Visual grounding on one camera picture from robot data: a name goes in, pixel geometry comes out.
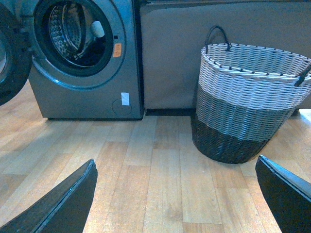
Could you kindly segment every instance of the wooden floor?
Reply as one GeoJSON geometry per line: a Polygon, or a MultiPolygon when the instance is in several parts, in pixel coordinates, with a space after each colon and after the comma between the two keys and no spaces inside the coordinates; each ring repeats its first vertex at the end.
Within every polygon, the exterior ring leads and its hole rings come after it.
{"type": "MultiPolygon", "coordinates": [[[[310,182],[311,110],[289,119],[261,153],[310,182]]],[[[48,121],[29,84],[0,107],[0,225],[89,158],[99,176],[85,233],[280,232],[257,158],[227,165],[203,156],[189,117],[48,121]]]]}

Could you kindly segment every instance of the laundry basket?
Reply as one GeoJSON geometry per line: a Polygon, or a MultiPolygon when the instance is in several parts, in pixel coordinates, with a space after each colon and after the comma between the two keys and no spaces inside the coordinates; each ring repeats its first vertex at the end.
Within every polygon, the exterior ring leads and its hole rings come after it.
{"type": "Polygon", "coordinates": [[[220,26],[210,29],[201,54],[193,142],[213,160],[247,162],[310,94],[311,59],[229,44],[220,26]],[[220,29],[225,44],[208,44],[214,29],[220,29]]]}

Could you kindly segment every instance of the black basket handle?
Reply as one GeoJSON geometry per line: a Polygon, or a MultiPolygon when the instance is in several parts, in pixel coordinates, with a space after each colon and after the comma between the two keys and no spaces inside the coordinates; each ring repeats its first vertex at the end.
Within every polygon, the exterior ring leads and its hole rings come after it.
{"type": "Polygon", "coordinates": [[[207,37],[206,37],[206,40],[205,40],[205,48],[206,48],[205,54],[207,54],[207,52],[208,52],[208,42],[209,42],[210,35],[212,34],[213,30],[216,29],[216,28],[219,29],[223,33],[223,36],[225,38],[225,43],[228,44],[228,47],[227,47],[226,51],[230,51],[231,44],[228,42],[228,38],[227,38],[227,35],[225,34],[224,29],[221,26],[217,26],[216,25],[216,26],[211,27],[211,29],[209,30],[209,32],[207,34],[207,37]]]}
{"type": "Polygon", "coordinates": [[[311,64],[309,64],[307,66],[307,68],[305,68],[300,74],[299,74],[299,80],[295,83],[295,86],[300,86],[303,81],[305,80],[306,76],[308,75],[308,73],[311,70],[311,64]]]}

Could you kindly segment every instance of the open door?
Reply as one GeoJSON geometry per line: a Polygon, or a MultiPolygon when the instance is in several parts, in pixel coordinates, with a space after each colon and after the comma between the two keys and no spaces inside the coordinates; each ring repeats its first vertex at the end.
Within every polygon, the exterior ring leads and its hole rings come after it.
{"type": "Polygon", "coordinates": [[[0,105],[25,85],[32,64],[28,34],[15,16],[0,3],[0,105]]]}

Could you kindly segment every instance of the gray washing machine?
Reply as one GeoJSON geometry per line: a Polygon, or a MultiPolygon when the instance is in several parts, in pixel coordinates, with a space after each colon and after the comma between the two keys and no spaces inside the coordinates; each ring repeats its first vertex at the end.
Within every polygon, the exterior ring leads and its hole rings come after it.
{"type": "Polygon", "coordinates": [[[142,119],[135,4],[133,0],[15,2],[20,32],[30,42],[23,51],[32,54],[29,81],[43,117],[142,119]]]}

